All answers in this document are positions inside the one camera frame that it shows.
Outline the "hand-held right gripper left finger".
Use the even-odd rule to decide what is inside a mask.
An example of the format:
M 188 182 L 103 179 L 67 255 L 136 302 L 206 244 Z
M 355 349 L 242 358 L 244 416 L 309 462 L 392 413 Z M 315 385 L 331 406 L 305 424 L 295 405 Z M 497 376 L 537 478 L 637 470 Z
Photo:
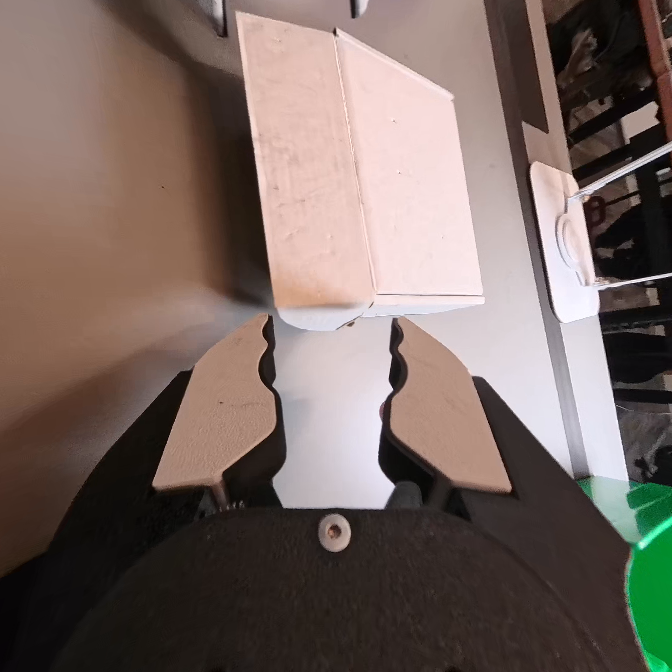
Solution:
M 287 444 L 273 318 L 261 313 L 194 366 L 153 477 L 157 492 L 207 489 L 220 507 L 273 500 Z

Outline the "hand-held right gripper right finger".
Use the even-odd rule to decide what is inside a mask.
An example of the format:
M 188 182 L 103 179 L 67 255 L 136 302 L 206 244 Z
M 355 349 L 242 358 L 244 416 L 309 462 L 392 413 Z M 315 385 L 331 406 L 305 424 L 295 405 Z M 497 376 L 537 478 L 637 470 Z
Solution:
M 444 509 L 460 491 L 513 494 L 472 375 L 405 317 L 392 319 L 391 392 L 382 403 L 378 464 L 389 507 Z

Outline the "white cardboard box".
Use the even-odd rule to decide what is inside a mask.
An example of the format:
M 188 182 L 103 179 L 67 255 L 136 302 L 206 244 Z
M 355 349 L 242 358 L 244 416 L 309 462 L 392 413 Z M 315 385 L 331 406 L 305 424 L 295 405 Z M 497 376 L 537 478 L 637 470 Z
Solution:
M 236 21 L 279 317 L 335 331 L 483 304 L 453 95 L 340 29 Z

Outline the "grey desk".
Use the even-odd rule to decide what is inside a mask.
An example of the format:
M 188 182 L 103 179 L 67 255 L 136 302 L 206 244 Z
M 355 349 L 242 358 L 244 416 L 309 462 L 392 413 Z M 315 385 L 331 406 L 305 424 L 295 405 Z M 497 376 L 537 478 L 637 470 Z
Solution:
M 539 87 L 540 1 L 1 2 L 1 575 L 42 555 L 116 440 L 210 346 L 275 324 L 291 508 L 380 508 L 391 318 L 335 332 L 273 306 L 236 13 L 338 28 L 455 97 L 484 305 L 413 317 L 570 474 L 626 480 L 600 322 L 550 309 L 527 186 L 568 169 L 518 110 L 509 12 Z

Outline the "white stand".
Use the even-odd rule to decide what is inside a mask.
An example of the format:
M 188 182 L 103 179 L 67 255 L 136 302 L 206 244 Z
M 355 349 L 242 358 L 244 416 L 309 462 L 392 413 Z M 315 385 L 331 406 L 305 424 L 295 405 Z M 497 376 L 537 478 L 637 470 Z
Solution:
M 583 209 L 596 191 L 652 164 L 671 152 L 668 142 L 625 167 L 608 173 L 584 188 L 575 178 L 547 164 L 530 165 L 537 230 L 552 310 L 562 324 L 597 316 L 600 292 L 648 281 L 668 280 L 671 273 L 608 281 L 597 275 Z

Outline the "green plastic bin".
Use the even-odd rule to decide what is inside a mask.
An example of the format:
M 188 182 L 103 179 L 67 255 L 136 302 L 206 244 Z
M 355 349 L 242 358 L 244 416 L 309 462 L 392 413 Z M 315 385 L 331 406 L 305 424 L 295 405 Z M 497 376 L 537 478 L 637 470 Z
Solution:
M 626 595 L 651 671 L 671 670 L 671 487 L 590 476 L 577 482 L 630 547 Z

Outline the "brown wooden beam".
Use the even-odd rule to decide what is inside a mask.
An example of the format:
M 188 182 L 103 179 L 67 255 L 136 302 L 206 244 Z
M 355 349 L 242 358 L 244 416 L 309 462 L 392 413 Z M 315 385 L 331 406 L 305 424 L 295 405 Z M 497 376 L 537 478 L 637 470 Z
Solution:
M 667 141 L 671 141 L 671 60 L 664 37 L 657 1 L 638 1 L 649 64 L 656 85 L 662 123 Z

